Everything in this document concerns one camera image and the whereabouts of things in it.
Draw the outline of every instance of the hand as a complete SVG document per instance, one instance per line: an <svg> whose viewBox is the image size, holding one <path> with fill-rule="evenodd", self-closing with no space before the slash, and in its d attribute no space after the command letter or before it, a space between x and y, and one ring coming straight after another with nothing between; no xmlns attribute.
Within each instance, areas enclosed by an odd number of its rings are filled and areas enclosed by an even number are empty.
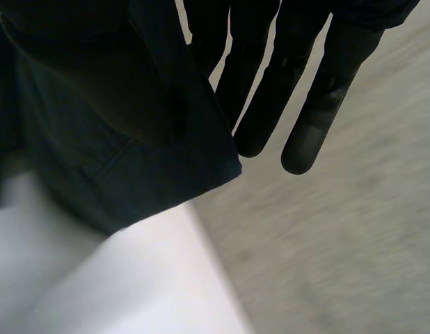
<svg viewBox="0 0 430 334"><path fill-rule="evenodd" d="M324 57L281 157L288 172L307 172L360 65L376 49L384 30L402 24L418 2L282 0L271 61L234 135L239 154L255 157L263 150L303 74L315 38L333 12ZM216 89L230 129L262 62L278 4L279 0L184 0L193 34L190 49L207 76L223 54L230 9L232 49Z"/></svg>

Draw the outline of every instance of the white surface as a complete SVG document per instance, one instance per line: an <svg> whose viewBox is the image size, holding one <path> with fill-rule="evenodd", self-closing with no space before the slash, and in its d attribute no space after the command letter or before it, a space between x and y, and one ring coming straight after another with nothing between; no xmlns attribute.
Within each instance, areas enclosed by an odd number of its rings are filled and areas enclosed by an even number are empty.
<svg viewBox="0 0 430 334"><path fill-rule="evenodd" d="M98 246L30 175L11 183L13 206L0 211L0 334L251 333L190 205Z"/></svg>

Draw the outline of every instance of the dark blue fabric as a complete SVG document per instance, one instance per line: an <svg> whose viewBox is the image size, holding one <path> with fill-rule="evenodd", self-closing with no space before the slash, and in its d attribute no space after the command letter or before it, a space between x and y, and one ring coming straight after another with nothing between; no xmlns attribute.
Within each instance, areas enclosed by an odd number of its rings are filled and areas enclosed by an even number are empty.
<svg viewBox="0 0 430 334"><path fill-rule="evenodd" d="M115 133L79 96L20 56L19 96L31 161L52 195L109 234L241 173L214 93L187 51L171 0L133 1L129 17L186 113L182 138L150 149Z"/></svg>

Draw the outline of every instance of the gloved hand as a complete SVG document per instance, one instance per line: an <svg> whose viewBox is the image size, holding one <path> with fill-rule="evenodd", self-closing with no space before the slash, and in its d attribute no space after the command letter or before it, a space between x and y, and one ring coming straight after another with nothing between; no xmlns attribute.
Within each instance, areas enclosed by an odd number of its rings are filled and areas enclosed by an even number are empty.
<svg viewBox="0 0 430 334"><path fill-rule="evenodd" d="M128 0L0 0L9 40L117 132L148 145L175 137L180 110L140 36Z"/></svg>
<svg viewBox="0 0 430 334"><path fill-rule="evenodd" d="M307 172L360 65L377 48L384 30L402 24L418 2L282 0L271 61L234 135L239 154L255 157L263 150L332 12L324 57L281 157L288 172ZM216 89L230 129L262 61L278 5L279 0L184 0L193 34L190 49L207 76L223 54L230 9L232 50Z"/></svg>

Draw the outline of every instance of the finger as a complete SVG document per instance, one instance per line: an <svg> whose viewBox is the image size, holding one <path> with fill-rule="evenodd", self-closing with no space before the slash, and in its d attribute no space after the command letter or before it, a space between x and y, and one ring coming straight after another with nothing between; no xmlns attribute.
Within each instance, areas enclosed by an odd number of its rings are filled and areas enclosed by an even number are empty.
<svg viewBox="0 0 430 334"><path fill-rule="evenodd" d="M229 7L230 0L184 0L187 22L192 32L190 50L207 78L225 49Z"/></svg>
<svg viewBox="0 0 430 334"><path fill-rule="evenodd" d="M263 60L269 27L279 5L279 0L232 2L232 48L216 89L230 129L233 129L238 121Z"/></svg>
<svg viewBox="0 0 430 334"><path fill-rule="evenodd" d="M234 135L235 145L243 157L255 157L264 149L303 74L315 38L328 15L326 6L313 12L308 3L283 1L271 61Z"/></svg>
<svg viewBox="0 0 430 334"><path fill-rule="evenodd" d="M377 48L383 31L370 31L333 18L325 53L281 162L292 174L312 167L360 65Z"/></svg>

